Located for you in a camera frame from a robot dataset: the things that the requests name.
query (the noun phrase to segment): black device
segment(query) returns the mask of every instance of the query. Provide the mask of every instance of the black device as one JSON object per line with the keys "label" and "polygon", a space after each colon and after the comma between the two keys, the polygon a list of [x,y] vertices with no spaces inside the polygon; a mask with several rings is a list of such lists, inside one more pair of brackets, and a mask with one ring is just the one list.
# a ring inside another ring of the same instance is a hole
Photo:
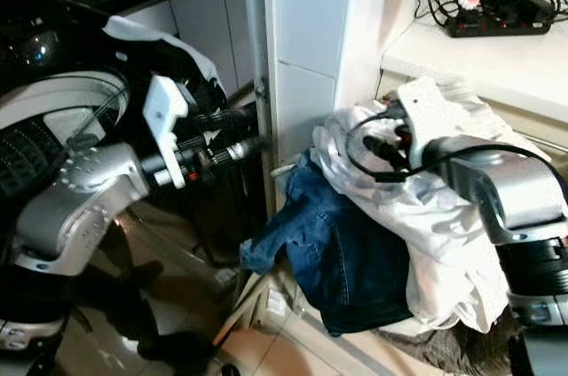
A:
{"label": "black device", "polygon": [[549,20],[533,21],[522,19],[496,19],[490,15],[475,10],[460,11],[457,16],[448,18],[445,23],[446,32],[451,37],[482,37],[482,36],[519,36],[544,35],[550,30]]}

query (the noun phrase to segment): denim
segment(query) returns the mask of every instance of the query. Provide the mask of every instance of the denim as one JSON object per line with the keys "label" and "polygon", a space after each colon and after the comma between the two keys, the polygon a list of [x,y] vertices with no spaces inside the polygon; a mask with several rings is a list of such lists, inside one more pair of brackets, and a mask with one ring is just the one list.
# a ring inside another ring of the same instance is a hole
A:
{"label": "denim", "polygon": [[308,153],[289,176],[286,194],[286,205],[264,231],[241,245],[244,268],[265,274],[287,256],[332,335],[412,316],[404,240],[335,192]]}

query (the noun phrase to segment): tile grout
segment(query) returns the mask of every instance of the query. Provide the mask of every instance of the tile grout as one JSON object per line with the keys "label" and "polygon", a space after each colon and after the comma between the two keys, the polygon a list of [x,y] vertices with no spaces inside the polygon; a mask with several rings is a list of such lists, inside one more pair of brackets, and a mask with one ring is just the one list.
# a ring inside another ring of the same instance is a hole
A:
{"label": "tile grout", "polygon": [[266,349],[265,353],[263,354],[262,358],[260,359],[260,361],[258,362],[258,365],[256,366],[256,369],[251,373],[250,376],[255,376],[256,372],[258,372],[258,369],[260,368],[261,364],[263,363],[264,359],[266,358],[266,356],[268,355],[268,353],[270,352],[270,350],[272,349],[272,347],[274,346],[274,342],[279,338],[280,334],[282,333],[282,331],[284,330],[284,326],[286,325],[286,323],[288,322],[288,320],[290,319],[290,315],[292,314],[292,310],[290,310],[290,312],[288,313],[288,315],[286,316],[286,318],[284,318],[284,321],[282,322],[282,325],[280,326],[280,328],[278,329],[278,332],[276,332],[276,335],[274,336],[274,339],[272,339],[272,342],[270,342],[270,345],[268,346],[268,348]]}
{"label": "tile grout", "polygon": [[329,363],[326,359],[324,359],[323,356],[321,356],[318,352],[314,351],[313,349],[311,349],[308,345],[306,345],[305,343],[303,343],[302,341],[298,340],[292,333],[288,332],[288,331],[284,331],[285,334],[282,334],[282,336],[286,339],[288,339],[289,341],[292,341],[294,343],[297,343],[300,347],[307,349],[308,351],[310,351],[313,355],[315,355],[317,358],[319,358],[321,360],[322,363],[325,363],[328,367],[330,367],[331,369],[333,369],[335,372],[337,372],[338,375],[343,374],[339,369],[337,369],[333,364]]}

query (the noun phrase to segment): laundry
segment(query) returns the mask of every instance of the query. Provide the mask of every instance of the laundry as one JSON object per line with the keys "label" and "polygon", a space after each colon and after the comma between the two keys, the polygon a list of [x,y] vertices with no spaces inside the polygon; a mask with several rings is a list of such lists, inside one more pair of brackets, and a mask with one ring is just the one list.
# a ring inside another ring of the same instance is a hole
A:
{"label": "laundry", "polygon": [[[430,79],[402,88],[424,87],[436,88]],[[464,85],[449,85],[442,92],[446,102],[440,112],[454,116],[460,133],[508,142],[542,154]],[[507,304],[508,287],[477,208],[434,174],[411,176],[404,184],[378,184],[346,156],[346,133],[385,108],[372,101],[340,110],[314,130],[312,149],[312,160],[337,192],[346,194],[367,215],[406,241],[410,254],[406,298],[414,318],[402,329],[397,325],[384,329],[413,335],[448,328],[461,320],[487,333]],[[350,154],[370,170],[391,171],[387,161],[366,149],[362,138],[392,136],[397,123],[368,123],[351,141]]]}
{"label": "laundry", "polygon": [[203,77],[205,77],[207,81],[215,78],[216,82],[221,84],[221,80],[215,65],[208,58],[204,57],[200,52],[198,52],[193,46],[180,41],[172,35],[160,32],[158,30],[153,30],[117,15],[113,15],[108,18],[108,22],[103,28],[103,31],[107,35],[115,39],[120,39],[121,41],[164,41],[166,43],[169,43],[170,45],[187,52],[193,58],[195,64],[200,69]]}
{"label": "laundry", "polygon": [[304,153],[286,186],[286,206],[241,245],[243,267],[268,272],[287,256],[308,302],[333,335],[412,316],[406,304],[405,242],[337,194]]}

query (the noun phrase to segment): white tile wall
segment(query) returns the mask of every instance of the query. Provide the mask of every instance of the white tile wall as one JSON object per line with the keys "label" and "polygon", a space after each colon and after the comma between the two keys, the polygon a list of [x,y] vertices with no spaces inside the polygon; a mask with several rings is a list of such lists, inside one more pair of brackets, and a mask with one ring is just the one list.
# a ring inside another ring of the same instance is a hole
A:
{"label": "white tile wall", "polygon": [[284,63],[278,64],[276,97],[279,156],[300,153],[312,145],[313,126],[333,110],[334,79]]}
{"label": "white tile wall", "polygon": [[347,0],[273,0],[276,58],[336,76]]}
{"label": "white tile wall", "polygon": [[242,88],[254,77],[247,6],[245,0],[225,0],[225,3],[237,72],[237,86]]}
{"label": "white tile wall", "polygon": [[237,90],[225,0],[171,0],[179,37],[217,66],[227,95]]}
{"label": "white tile wall", "polygon": [[178,28],[176,27],[174,15],[171,12],[169,0],[133,12],[125,18],[170,35],[178,34]]}

